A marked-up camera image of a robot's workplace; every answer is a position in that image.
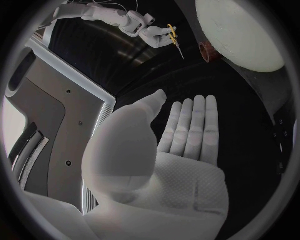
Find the white robotic arm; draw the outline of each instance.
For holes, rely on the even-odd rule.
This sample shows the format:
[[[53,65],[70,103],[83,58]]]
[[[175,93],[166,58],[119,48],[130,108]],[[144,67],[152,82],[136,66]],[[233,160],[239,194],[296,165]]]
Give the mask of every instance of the white robotic arm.
[[[155,19],[148,13],[142,16],[136,11],[126,12],[103,7],[97,3],[89,3],[87,5],[72,3],[59,6],[54,12],[51,22],[57,19],[71,18],[81,18],[86,21],[99,20],[106,24],[117,26],[123,33],[132,38],[140,36],[145,43],[153,48],[160,48],[173,43],[169,36],[172,30],[170,28],[150,26],[155,22]]]

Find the textured mesh surface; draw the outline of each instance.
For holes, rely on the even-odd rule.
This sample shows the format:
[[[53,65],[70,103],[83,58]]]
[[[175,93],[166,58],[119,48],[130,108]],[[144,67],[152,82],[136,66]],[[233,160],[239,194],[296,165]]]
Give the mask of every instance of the textured mesh surface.
[[[114,195],[116,202],[183,217],[213,213],[225,221],[229,197],[221,169],[169,153],[157,154],[149,184],[132,193]]]

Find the robotic arm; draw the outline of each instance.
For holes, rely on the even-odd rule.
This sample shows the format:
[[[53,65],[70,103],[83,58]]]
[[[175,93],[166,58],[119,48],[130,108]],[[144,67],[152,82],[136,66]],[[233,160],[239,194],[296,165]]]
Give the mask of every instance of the robotic arm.
[[[97,3],[89,3],[87,5],[73,3],[63,4],[58,7],[50,22],[70,18],[81,18],[86,21],[99,20],[106,24],[117,26],[123,33],[132,38],[140,36],[145,43],[153,48],[160,48],[173,43],[169,36],[172,30],[170,28],[162,29],[157,26],[150,26],[155,22],[155,19],[148,13],[142,16],[136,11],[125,12],[119,9],[106,8]]]

